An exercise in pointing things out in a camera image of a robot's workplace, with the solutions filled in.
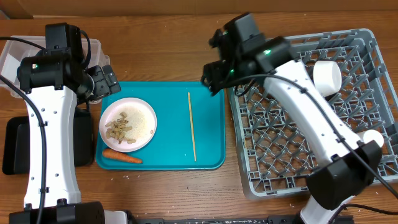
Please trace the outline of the white bowl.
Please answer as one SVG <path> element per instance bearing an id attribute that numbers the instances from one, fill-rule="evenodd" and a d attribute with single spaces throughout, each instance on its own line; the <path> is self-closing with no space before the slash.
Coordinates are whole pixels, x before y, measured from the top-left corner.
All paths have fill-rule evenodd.
<path id="1" fill-rule="evenodd" d="M 313 67 L 313 82 L 323 97 L 338 93 L 342 83 L 338 64 L 334 61 L 317 61 Z"/>

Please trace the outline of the white cup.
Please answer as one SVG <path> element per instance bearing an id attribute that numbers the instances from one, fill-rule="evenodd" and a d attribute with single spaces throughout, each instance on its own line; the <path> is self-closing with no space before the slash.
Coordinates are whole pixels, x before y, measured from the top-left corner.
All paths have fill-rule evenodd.
<path id="1" fill-rule="evenodd" d="M 379 147 L 383 147 L 384 145 L 384 138 L 379 131 L 369 129 L 367 131 L 360 132 L 357 135 L 365 144 L 375 141 Z"/>

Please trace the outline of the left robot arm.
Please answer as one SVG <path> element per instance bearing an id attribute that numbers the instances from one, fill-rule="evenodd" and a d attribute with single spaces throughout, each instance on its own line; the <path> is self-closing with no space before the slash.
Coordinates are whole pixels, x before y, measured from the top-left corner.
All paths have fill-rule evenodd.
<path id="1" fill-rule="evenodd" d="M 82 202 L 75 174 L 73 123 L 79 104 L 118 93 L 108 65 L 89 65 L 86 32 L 66 23 L 45 28 L 45 45 L 17 69 L 20 95 L 29 112 L 30 168 L 24 209 L 10 223 L 134 223 L 131 212 Z"/>

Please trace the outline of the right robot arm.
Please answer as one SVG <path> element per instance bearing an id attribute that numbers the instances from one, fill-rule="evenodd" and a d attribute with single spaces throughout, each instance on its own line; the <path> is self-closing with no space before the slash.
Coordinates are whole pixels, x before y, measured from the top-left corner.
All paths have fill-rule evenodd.
<path id="1" fill-rule="evenodd" d="M 364 142 L 347 127 L 315 88 L 289 41 L 281 36 L 267 40 L 250 13 L 216 30 L 209 45 L 220 58 L 203 67 L 202 84 L 217 94 L 255 80 L 282 104 L 319 166 L 306 179 L 311 196 L 300 221 L 333 223 L 377 177 L 381 144 Z"/>

